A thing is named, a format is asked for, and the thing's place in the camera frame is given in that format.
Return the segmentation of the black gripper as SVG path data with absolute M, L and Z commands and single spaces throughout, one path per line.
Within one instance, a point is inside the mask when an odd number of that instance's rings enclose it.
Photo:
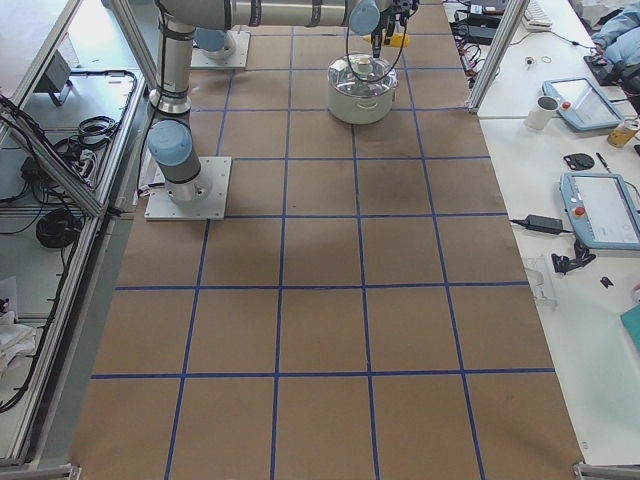
M 409 19 L 418 11 L 419 0 L 392 0 L 387 9 L 393 22 L 408 23 Z M 372 54 L 380 55 L 383 40 L 383 20 L 380 19 L 375 29 L 371 32 Z

